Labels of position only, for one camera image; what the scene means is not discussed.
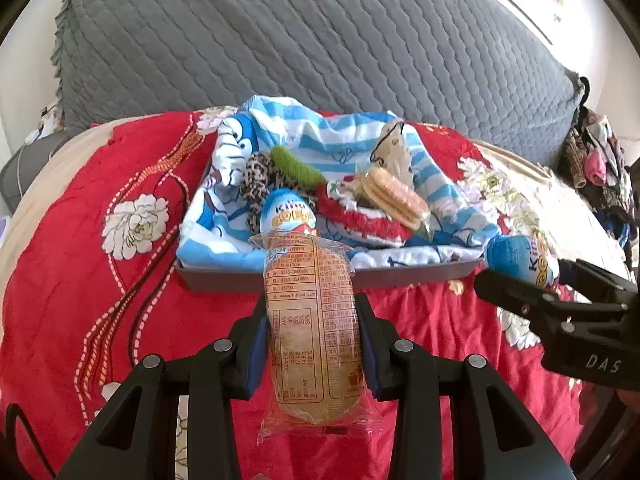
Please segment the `grey quilted pillow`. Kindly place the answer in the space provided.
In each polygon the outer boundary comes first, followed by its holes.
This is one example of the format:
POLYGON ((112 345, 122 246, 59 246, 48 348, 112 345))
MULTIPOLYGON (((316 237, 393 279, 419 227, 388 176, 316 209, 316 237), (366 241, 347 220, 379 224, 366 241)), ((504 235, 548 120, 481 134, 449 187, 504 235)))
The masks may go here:
POLYGON ((52 62, 71 134, 264 94, 393 112, 549 167, 585 92, 497 0, 63 0, 52 62))

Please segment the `red floral bed quilt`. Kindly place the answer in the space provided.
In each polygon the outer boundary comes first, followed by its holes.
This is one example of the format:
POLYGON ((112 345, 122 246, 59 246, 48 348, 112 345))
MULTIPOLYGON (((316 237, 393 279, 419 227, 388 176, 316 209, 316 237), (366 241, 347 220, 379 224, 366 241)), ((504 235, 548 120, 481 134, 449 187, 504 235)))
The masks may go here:
MULTIPOLYGON (((195 192, 209 162, 215 138, 195 143, 186 133, 196 114, 168 113, 102 125, 81 134, 58 152, 27 191, 1 247, 4 336, 1 345, 1 425, 10 403, 20 404, 57 472, 84 434, 87 422, 131 370, 134 354, 157 351, 181 358, 222 336, 253 309, 252 294, 199 294, 174 267, 184 204, 195 192), (144 174, 157 162, 179 162, 167 176, 144 174), (137 173, 146 177, 134 192, 137 173), (106 217, 124 214, 120 204, 157 211, 150 237, 131 246, 106 242, 106 217)), ((411 123, 428 154, 454 182, 480 178, 480 190, 501 176, 473 142, 449 128, 411 123)), ((543 185, 533 212, 509 209, 506 198, 483 195, 480 203, 498 214, 503 232, 529 232, 535 222, 561 258, 581 258, 628 278, 623 249, 604 234, 586 205, 564 184, 543 185)), ((477 300, 472 275, 461 280, 367 289, 375 312, 392 321, 436 356, 461 359, 477 351, 487 356, 529 411, 548 431, 565 458, 573 454, 582 421, 582 386, 546 372, 539 344, 528 349, 506 339, 506 318, 477 300)), ((385 479, 392 449, 396 408, 381 408, 384 429, 372 437, 278 434, 258 443, 269 404, 268 380, 250 402, 235 403, 243 478, 385 479)))

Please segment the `King QQ Egg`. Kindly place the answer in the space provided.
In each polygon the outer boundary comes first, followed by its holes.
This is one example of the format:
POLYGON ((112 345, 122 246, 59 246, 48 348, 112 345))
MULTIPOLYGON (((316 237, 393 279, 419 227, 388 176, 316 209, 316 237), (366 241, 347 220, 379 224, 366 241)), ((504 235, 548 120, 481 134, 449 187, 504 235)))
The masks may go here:
POLYGON ((551 287, 560 277, 559 261, 541 233, 497 235, 486 246, 487 265, 511 278, 551 287))
POLYGON ((260 213, 260 232, 271 231, 317 234, 316 215, 306 200, 288 188, 272 191, 260 213))

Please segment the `grey tray box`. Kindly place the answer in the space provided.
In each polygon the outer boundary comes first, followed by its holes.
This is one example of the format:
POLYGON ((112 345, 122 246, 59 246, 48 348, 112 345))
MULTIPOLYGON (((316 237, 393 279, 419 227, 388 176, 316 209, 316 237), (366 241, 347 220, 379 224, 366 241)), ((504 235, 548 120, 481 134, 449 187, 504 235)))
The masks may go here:
MULTIPOLYGON (((194 292, 257 294, 262 291, 265 253, 253 247, 242 252, 213 252, 213 237, 194 222, 184 222, 176 251, 176 271, 194 292)), ((428 284, 465 278, 480 265, 480 259, 454 260, 412 266, 393 260, 389 266, 356 267, 352 286, 356 289, 428 284)))

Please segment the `grey bedside stool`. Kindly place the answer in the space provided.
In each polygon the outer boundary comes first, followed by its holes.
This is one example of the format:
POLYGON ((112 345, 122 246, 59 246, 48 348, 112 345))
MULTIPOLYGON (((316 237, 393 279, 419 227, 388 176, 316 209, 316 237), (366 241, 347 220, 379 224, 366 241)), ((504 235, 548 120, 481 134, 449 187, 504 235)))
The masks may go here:
POLYGON ((23 145, 1 169, 1 197, 14 214, 26 191, 44 166, 62 146, 70 140, 62 130, 43 140, 23 145))

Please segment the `biscuit pack long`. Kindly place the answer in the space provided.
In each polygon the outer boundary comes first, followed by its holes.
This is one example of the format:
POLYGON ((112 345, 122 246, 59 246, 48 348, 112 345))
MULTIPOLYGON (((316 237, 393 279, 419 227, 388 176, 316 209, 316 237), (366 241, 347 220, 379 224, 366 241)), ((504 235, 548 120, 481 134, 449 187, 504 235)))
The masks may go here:
POLYGON ((346 246, 282 230, 253 240, 266 253, 272 381, 259 437, 374 434, 382 416, 364 378, 346 246))

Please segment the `blue striped cartoon cloth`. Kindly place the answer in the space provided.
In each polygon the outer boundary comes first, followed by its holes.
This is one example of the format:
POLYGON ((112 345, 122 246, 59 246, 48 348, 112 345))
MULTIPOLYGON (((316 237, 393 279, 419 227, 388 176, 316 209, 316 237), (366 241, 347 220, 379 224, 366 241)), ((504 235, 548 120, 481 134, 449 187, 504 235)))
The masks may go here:
MULTIPOLYGON (((250 155, 267 154, 283 145, 301 162, 328 180, 365 170, 392 113, 358 112, 324 116, 284 96, 252 96, 238 107, 206 110, 196 130, 215 138, 212 162, 180 226, 177 258, 186 268, 216 271, 260 271, 266 253, 250 240, 250 205, 240 194, 250 155)), ((480 258, 499 234, 495 220, 474 206, 426 144, 433 126, 405 124, 402 136, 410 155, 416 192, 431 211, 427 237, 413 235, 401 248, 373 248, 349 240, 347 232, 323 214, 321 236, 349 244, 348 256, 358 270, 428 266, 480 258)))

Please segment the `red white star scrunchie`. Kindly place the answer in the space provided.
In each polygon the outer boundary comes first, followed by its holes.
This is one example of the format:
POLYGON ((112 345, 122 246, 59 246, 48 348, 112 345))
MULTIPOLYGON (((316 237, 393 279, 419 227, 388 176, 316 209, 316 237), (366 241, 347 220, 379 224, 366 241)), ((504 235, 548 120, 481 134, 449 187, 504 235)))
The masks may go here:
POLYGON ((358 245, 401 248, 412 237, 410 229, 368 202, 354 176, 318 186, 316 205, 332 233, 358 245))

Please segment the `leopard print scrunchie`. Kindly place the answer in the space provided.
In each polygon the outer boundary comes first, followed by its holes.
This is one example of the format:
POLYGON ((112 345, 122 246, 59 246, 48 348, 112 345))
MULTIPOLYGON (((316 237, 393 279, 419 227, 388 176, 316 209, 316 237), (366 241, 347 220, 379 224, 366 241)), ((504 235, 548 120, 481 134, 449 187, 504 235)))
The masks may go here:
POLYGON ((271 157, 256 152, 247 159, 240 184, 240 195, 248 205, 247 225, 257 234, 260 228, 262 206, 272 191, 288 188, 300 196, 313 212, 317 212, 317 197, 309 188, 303 188, 282 169, 277 167, 271 157))

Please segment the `sheer cream scrunchie black trim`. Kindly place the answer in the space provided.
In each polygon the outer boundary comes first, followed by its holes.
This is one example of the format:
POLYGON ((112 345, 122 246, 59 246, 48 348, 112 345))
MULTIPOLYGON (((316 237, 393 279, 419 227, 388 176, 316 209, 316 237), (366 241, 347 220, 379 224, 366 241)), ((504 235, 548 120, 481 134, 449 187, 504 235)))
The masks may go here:
POLYGON ((378 142, 370 154, 370 163, 386 169, 392 176, 413 188, 411 154, 407 145, 401 119, 388 122, 381 130, 378 142))

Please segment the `pile of clothes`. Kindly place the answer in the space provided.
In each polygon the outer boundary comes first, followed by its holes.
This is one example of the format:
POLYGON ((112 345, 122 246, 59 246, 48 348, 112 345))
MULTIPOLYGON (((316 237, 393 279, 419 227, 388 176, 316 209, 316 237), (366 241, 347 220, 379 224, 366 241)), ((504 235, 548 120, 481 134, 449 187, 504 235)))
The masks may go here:
POLYGON ((586 202, 605 232, 629 249, 637 238, 638 192, 610 121, 586 107, 589 80, 580 78, 579 88, 582 94, 564 140, 560 176, 586 202))

